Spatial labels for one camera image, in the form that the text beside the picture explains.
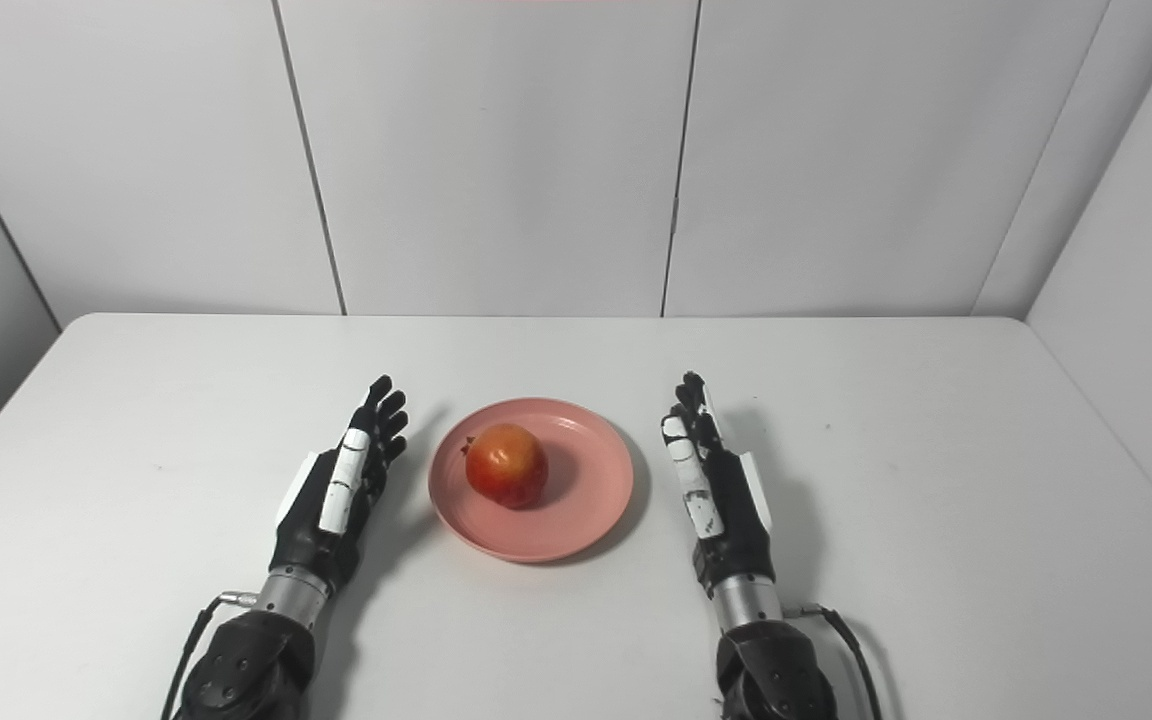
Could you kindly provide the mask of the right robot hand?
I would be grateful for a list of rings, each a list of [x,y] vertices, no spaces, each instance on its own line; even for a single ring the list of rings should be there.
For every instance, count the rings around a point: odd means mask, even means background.
[[[696,536],[692,566],[708,597],[726,579],[774,579],[765,500],[746,462],[728,448],[700,374],[684,373],[675,406],[660,419],[660,438],[675,469]]]

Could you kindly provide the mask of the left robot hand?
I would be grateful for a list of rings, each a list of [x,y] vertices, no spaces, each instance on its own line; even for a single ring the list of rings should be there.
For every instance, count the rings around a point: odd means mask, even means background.
[[[371,382],[338,445],[306,457],[276,524],[270,573],[302,571],[329,592],[351,582],[362,535],[407,448],[404,392],[389,376]]]

